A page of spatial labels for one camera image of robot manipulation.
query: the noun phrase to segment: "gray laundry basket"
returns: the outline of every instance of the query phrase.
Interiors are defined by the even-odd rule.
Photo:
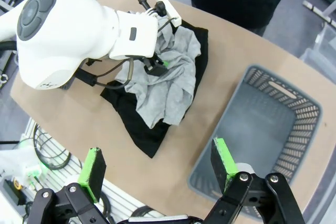
[[[213,201],[222,195],[210,161],[214,137],[224,138],[234,161],[250,164],[259,177],[279,172],[290,182],[321,115],[309,96],[261,66],[249,67],[193,168],[190,189]],[[256,208],[242,211],[260,218]]]

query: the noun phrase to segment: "black connector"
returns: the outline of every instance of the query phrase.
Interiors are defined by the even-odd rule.
[[[143,6],[143,8],[145,8],[145,10],[148,10],[151,8],[151,6],[148,4],[147,0],[138,0],[139,4]]]

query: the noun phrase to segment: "gray cloth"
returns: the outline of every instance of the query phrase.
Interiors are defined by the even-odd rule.
[[[159,20],[159,27],[167,21]],[[195,89],[195,58],[201,54],[201,45],[193,31],[179,27],[175,34],[167,25],[157,35],[155,52],[169,65],[168,73],[156,77],[148,75],[144,64],[134,61],[132,80],[125,91],[134,93],[136,110],[149,128],[163,118],[167,124],[178,125],[193,101]],[[116,80],[125,83],[129,63],[122,65]]]

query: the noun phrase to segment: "basket handle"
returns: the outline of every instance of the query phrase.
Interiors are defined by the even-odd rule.
[[[283,88],[282,86],[280,86],[279,84],[276,84],[273,81],[269,81],[268,84],[270,84],[273,88],[279,90],[280,92],[284,93],[286,96],[292,98],[292,99],[296,99],[296,95],[294,95],[293,93],[289,92],[287,89]]]

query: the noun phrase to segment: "plastic basket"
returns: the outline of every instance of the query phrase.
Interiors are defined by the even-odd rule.
[[[300,60],[336,84],[336,66],[318,51],[313,51],[310,48],[307,48],[304,54],[300,57]]]
[[[314,48],[315,52],[323,55],[334,67],[336,67],[336,31],[328,24],[317,35]]]
[[[190,189],[216,201],[221,191],[210,161],[211,140],[222,137],[236,163],[259,177],[282,173],[290,183],[312,142],[321,106],[274,73],[249,67],[188,179]],[[254,207],[242,212],[260,218]]]

